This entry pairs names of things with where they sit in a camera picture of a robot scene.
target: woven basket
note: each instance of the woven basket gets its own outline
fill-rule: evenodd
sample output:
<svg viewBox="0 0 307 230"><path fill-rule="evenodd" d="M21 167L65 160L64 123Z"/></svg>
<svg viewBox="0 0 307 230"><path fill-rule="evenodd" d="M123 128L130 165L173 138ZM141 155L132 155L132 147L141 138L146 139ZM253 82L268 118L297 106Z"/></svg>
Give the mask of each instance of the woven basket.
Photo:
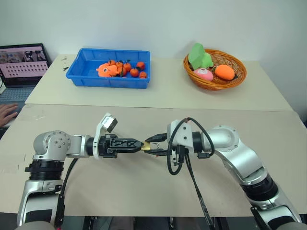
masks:
<svg viewBox="0 0 307 230"><path fill-rule="evenodd" d="M213 64L215 66L218 65L228 65L234 69L237 78L233 80L224 80L217 77L213 73L213 80L208 81L200 78L197 74L192 71L192 66L188 61L188 56L184 58L183 65L186 71L188 72L191 80L199 87L207 89L207 90L223 90L228 88L236 87L241 84L246 77L246 69L241 61L236 59L234 56L231 56L225 52L215 50L215 49L205 49L207 53L211 55Z"/></svg>

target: orange fruit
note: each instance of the orange fruit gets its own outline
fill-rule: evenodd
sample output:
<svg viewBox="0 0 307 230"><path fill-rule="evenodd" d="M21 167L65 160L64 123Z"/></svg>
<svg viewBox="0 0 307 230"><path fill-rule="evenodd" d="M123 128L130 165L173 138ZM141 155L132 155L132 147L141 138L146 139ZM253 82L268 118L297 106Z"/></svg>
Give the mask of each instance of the orange fruit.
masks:
<svg viewBox="0 0 307 230"><path fill-rule="evenodd" d="M146 72L142 71L139 75L140 78L147 78Z"/></svg>
<svg viewBox="0 0 307 230"><path fill-rule="evenodd" d="M130 63L125 63L124 68L126 69L127 72L131 70L131 64Z"/></svg>
<svg viewBox="0 0 307 230"><path fill-rule="evenodd" d="M118 67L117 68L117 71L119 72L119 75L122 77L122 76L125 76L127 74L127 71L124 67Z"/></svg>
<svg viewBox="0 0 307 230"><path fill-rule="evenodd" d="M136 67L139 67L141 70L144 70L145 69L145 64L144 62L140 61L136 64Z"/></svg>
<svg viewBox="0 0 307 230"><path fill-rule="evenodd" d="M109 60L108 63L109 63L109 65L114 66L114 65L116 64L116 61L114 61L114 60Z"/></svg>
<svg viewBox="0 0 307 230"><path fill-rule="evenodd" d="M138 71L138 69L134 68L134 69L131 69L131 70L130 70L130 74L131 74L131 76L133 76L134 78L136 78L136 77L139 76L139 71Z"/></svg>
<svg viewBox="0 0 307 230"><path fill-rule="evenodd" d="M118 67L122 67L122 66L123 66L123 63L118 61L118 62L115 63L115 65L116 65L117 68L118 68Z"/></svg>

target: plush toy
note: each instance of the plush toy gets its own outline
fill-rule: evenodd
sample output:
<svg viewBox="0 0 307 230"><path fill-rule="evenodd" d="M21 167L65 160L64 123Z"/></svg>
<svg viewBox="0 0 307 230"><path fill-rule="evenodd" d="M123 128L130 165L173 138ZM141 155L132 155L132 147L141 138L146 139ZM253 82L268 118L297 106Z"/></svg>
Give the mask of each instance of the plush toy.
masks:
<svg viewBox="0 0 307 230"><path fill-rule="evenodd" d="M218 77L225 80L232 80L235 77L235 71L227 65L219 65L214 72Z"/></svg>
<svg viewBox="0 0 307 230"><path fill-rule="evenodd" d="M189 52L188 60L193 69L206 69L213 66L211 55L205 52L202 44L200 43L195 43L195 45L192 47Z"/></svg>
<svg viewBox="0 0 307 230"><path fill-rule="evenodd" d="M213 74L204 68L199 68L193 71L194 73L196 73L199 77L203 78L204 80L207 81L212 81L213 80Z"/></svg>
<svg viewBox="0 0 307 230"><path fill-rule="evenodd" d="M114 77L119 74L117 66L110 66L108 63L100 65L99 68L96 69L96 71L98 71L99 77Z"/></svg>

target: white table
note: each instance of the white table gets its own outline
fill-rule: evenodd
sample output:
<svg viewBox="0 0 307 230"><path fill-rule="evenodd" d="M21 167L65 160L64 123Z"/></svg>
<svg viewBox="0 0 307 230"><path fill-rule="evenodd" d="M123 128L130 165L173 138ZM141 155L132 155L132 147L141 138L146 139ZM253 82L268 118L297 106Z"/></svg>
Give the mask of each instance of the white table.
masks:
<svg viewBox="0 0 307 230"><path fill-rule="evenodd" d="M144 89L77 87L63 71L76 55L61 54L35 87L27 104L66 104L146 108L282 111L287 101L256 61L243 62L248 75L236 88L219 92L198 88L181 59L152 58L151 81Z"/></svg>
<svg viewBox="0 0 307 230"><path fill-rule="evenodd" d="M0 212L18 210L24 182L29 176L24 168L32 162L33 140L38 134L62 130L69 134L94 135L105 112L118 119L114 133L139 140L165 132L168 123L186 116L197 119L207 129L219 124L235 127L242 141L261 157L298 212L307 212L307 132L293 111L34 104L22 109L0 141ZM65 161L65 170L70 161ZM243 191L218 157L208 160L191 157L191 161L212 216L251 216ZM165 157L138 152L120 154L117 159L81 159L67 186L66 215L202 216L186 166L178 176L172 176Z"/></svg>

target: laptop keyboard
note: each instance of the laptop keyboard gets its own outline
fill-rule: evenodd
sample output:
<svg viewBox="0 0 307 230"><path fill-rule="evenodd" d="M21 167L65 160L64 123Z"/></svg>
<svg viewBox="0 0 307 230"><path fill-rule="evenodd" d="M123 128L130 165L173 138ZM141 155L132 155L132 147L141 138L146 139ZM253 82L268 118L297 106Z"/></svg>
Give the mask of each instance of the laptop keyboard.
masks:
<svg viewBox="0 0 307 230"><path fill-rule="evenodd" d="M33 88L6 89L0 95L0 103L24 102Z"/></svg>

